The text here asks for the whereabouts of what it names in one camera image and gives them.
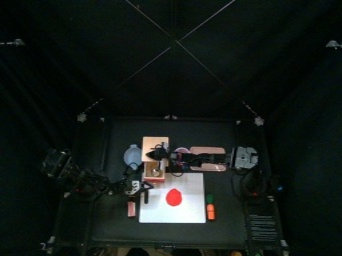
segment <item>round object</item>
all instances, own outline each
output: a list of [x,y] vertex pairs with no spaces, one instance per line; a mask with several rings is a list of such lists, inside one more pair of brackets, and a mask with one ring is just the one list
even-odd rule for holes
[[137,169],[137,166],[141,164],[141,149],[137,148],[136,144],[132,144],[125,150],[123,160],[133,170]]

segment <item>red object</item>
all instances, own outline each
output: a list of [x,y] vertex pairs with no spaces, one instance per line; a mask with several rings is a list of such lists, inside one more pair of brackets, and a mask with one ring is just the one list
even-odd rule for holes
[[127,216],[128,217],[135,217],[135,202],[128,201],[127,202],[127,207],[128,207]]
[[175,188],[171,189],[165,195],[165,202],[171,206],[177,206],[181,203],[181,193]]
[[213,204],[207,205],[207,216],[208,220],[215,220],[215,207]]

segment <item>red shape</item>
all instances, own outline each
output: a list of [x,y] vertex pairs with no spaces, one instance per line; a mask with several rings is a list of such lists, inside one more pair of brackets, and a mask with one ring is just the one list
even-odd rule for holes
[[175,188],[171,189],[165,195],[165,202],[171,206],[177,206],[181,203],[181,193]]

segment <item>black device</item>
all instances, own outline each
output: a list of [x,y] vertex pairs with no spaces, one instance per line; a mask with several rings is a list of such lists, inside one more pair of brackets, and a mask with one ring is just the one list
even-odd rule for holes
[[[72,160],[68,150],[48,150],[46,157],[42,161],[41,172],[50,178],[63,181],[68,194],[77,193],[89,196],[101,194],[113,195],[132,191],[132,175],[140,171],[127,166],[123,172],[123,179],[111,183],[105,176],[95,174],[88,169],[80,169]],[[153,186],[148,182],[141,182],[139,190],[128,193],[129,196],[145,192]]]

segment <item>black enclosure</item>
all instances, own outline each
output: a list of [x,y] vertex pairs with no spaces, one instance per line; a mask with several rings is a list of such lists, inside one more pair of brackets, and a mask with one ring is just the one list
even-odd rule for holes
[[340,26],[338,0],[1,1],[0,254],[44,255],[60,187],[41,160],[79,145],[99,164],[85,115],[264,120],[292,255],[340,255]]

